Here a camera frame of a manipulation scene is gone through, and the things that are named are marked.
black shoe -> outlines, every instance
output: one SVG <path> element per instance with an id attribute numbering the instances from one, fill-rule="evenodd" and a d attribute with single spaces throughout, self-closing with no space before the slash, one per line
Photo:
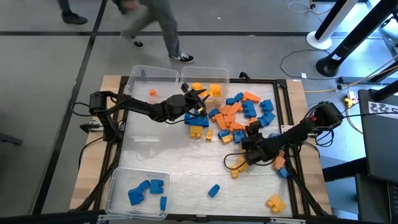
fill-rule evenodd
<path id="1" fill-rule="evenodd" d="M 135 37 L 128 37 L 123 33 L 123 31 L 120 33 L 120 36 L 123 37 L 126 41 L 132 43 L 134 46 L 136 46 L 138 49 L 141 49 L 144 47 L 144 43 L 141 41 L 137 40 Z"/>
<path id="2" fill-rule="evenodd" d="M 176 61 L 179 61 L 182 63 L 192 63 L 195 60 L 195 58 L 193 56 L 183 53 L 183 52 L 178 57 L 169 55 L 169 59 L 176 60 Z"/>
<path id="3" fill-rule="evenodd" d="M 127 14 L 127 9 L 123 6 L 121 0 L 112 0 L 112 2 L 118 7 L 122 15 Z"/>
<path id="4" fill-rule="evenodd" d="M 76 13 L 62 14 L 62 20 L 66 24 L 82 25 L 87 22 L 87 19 L 79 16 Z"/>

floor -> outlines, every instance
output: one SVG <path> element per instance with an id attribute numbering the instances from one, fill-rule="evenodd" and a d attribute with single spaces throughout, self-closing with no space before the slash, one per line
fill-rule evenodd
<path id="1" fill-rule="evenodd" d="M 279 68 L 282 58 L 294 50 L 309 48 L 305 35 L 321 22 L 311 13 L 290 12 L 290 2 L 170 0 L 182 32 L 180 45 L 196 57 L 194 66 L 226 68 L 232 77 L 245 71 L 252 78 L 288 78 Z M 135 65 L 179 72 L 184 66 L 167 58 L 157 24 L 144 30 L 141 40 L 146 46 L 137 50 L 118 37 L 133 15 L 120 15 L 111 1 L 71 0 L 70 4 L 73 11 L 88 18 L 87 24 L 64 24 L 54 0 L 0 1 L 0 132 L 24 140 L 21 146 L 0 145 L 2 217 L 32 212 L 54 148 L 59 149 L 59 160 L 42 212 L 68 210 L 78 155 L 86 141 L 79 125 L 90 120 L 77 116 L 64 119 L 68 118 L 71 100 L 88 102 L 90 93 L 99 90 L 104 75 L 129 75 Z M 317 3 L 317 10 L 332 5 Z M 363 3 L 354 7 L 332 38 L 332 48 L 368 11 Z M 90 40 L 93 29 L 98 35 Z M 287 58 L 283 67 L 293 76 L 305 72 L 308 77 L 324 78 L 315 70 L 316 61 L 324 56 L 323 51 L 297 53 Z M 390 51 L 376 32 L 347 58 L 338 76 L 363 77 L 390 58 Z M 336 88 L 334 80 L 303 83 L 306 90 Z M 307 93 L 307 102 L 314 103 L 327 94 Z M 330 100 L 343 109 L 341 98 Z M 351 113 L 358 112 L 353 108 Z M 360 126 L 359 119 L 353 118 L 353 122 Z M 335 133 L 338 141 L 320 149 L 323 166 L 328 159 L 350 161 L 364 156 L 362 136 L 348 123 Z"/>

white base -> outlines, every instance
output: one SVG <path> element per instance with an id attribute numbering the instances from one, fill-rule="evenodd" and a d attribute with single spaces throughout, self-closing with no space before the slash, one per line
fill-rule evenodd
<path id="1" fill-rule="evenodd" d="M 326 50 L 329 49 L 331 47 L 331 39 L 327 38 L 327 40 L 320 42 L 319 40 L 317 40 L 315 38 L 315 33 L 316 31 L 312 31 L 311 33 L 309 33 L 307 35 L 307 43 L 318 50 Z"/>

clear plastic bin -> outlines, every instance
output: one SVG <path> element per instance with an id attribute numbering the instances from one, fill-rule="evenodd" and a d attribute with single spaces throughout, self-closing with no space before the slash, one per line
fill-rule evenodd
<path id="1" fill-rule="evenodd" d="M 229 71 L 225 68 L 206 68 L 186 66 L 181 71 L 180 83 L 201 83 L 202 87 L 209 90 L 210 84 L 221 85 L 221 96 L 210 96 L 206 103 L 222 104 L 229 94 Z"/>
<path id="2" fill-rule="evenodd" d="M 174 94 L 181 94 L 178 85 L 178 71 L 145 65 L 136 65 L 130 74 L 124 93 L 148 103 L 160 103 Z M 157 96 L 150 96 L 155 90 Z"/>
<path id="3" fill-rule="evenodd" d="M 150 194 L 149 189 L 143 192 L 144 200 L 139 205 L 130 204 L 128 191 L 138 187 L 145 180 L 160 179 L 164 181 L 162 194 Z M 108 199 L 105 211 L 110 215 L 121 215 L 129 218 L 141 218 L 148 220 L 163 220 L 167 216 L 167 208 L 170 205 L 172 176 L 165 171 L 127 169 L 118 167 L 111 179 Z M 160 197 L 166 196 L 166 210 L 160 210 Z"/>

person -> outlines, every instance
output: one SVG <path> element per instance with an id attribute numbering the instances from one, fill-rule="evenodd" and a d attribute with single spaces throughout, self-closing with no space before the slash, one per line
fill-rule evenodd
<path id="1" fill-rule="evenodd" d="M 137 40 L 138 33 L 149 24 L 157 21 L 162 29 L 163 40 L 169 52 L 169 59 L 183 63 L 192 63 L 195 58 L 180 51 L 177 22 L 174 19 L 168 0 L 136 0 L 129 2 L 126 8 L 134 11 L 134 19 L 130 26 L 121 32 L 121 37 L 132 42 L 136 47 L 144 44 Z"/>
<path id="2" fill-rule="evenodd" d="M 64 23 L 82 25 L 88 21 L 83 16 L 79 16 L 78 14 L 70 10 L 69 0 L 57 0 L 57 1 L 62 11 L 61 17 Z M 115 5 L 117 5 L 121 14 L 127 13 L 127 9 L 124 7 L 122 0 L 112 0 L 112 2 L 115 3 Z"/>

